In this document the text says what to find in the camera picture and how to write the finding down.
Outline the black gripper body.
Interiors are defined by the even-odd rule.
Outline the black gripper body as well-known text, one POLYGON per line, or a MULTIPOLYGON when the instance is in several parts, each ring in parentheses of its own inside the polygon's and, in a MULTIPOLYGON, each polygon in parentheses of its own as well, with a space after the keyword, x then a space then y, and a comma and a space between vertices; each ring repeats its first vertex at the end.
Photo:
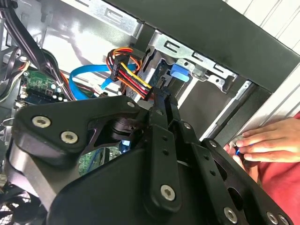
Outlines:
POLYGON ((67 184, 45 223, 173 225, 182 207, 178 164, 177 159, 173 169, 152 171, 146 150, 131 150, 67 184))

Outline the person's hand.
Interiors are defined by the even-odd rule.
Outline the person's hand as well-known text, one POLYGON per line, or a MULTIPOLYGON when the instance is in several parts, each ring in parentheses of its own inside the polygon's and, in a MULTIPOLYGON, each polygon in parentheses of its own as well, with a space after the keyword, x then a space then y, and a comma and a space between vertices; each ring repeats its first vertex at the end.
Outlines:
POLYGON ((246 165, 242 159, 235 154, 235 149, 231 148, 229 144, 224 147, 224 150, 232 157, 232 159, 255 181, 258 182, 259 172, 258 165, 246 165))
POLYGON ((300 120, 288 118, 245 132, 236 142, 247 161, 297 163, 300 161, 300 120))

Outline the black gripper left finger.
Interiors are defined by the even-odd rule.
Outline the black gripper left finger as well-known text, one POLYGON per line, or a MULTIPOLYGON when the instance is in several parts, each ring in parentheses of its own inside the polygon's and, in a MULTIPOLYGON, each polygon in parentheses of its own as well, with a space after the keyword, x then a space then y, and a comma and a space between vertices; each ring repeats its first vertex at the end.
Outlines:
POLYGON ((79 177, 82 155, 123 140, 138 143, 152 126, 168 138, 175 120, 180 120, 177 100, 158 88, 139 102, 114 96, 27 106, 14 119, 14 168, 25 177, 16 185, 49 210, 57 194, 79 177))

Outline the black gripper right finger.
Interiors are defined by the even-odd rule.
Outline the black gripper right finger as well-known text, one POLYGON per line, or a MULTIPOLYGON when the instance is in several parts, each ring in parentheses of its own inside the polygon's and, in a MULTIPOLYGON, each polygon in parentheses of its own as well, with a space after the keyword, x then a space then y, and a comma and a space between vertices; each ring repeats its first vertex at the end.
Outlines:
POLYGON ((180 119, 177 101, 165 99, 175 136, 182 207, 175 225, 290 225, 290 217, 212 139, 199 141, 180 119))

